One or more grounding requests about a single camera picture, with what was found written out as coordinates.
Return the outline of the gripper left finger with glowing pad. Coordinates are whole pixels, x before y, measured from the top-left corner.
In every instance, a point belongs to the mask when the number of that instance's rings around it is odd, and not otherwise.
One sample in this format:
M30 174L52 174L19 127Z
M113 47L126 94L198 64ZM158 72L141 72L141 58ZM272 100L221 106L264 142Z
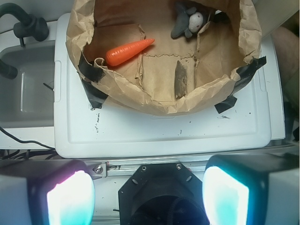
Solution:
M78 159L0 162L2 225L89 225L95 187Z

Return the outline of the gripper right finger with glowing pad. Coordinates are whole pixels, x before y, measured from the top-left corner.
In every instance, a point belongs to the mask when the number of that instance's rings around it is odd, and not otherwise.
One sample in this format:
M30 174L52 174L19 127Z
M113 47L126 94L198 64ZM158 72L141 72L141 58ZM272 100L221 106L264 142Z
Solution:
M218 154L202 179L202 198L212 225L298 225L298 154Z

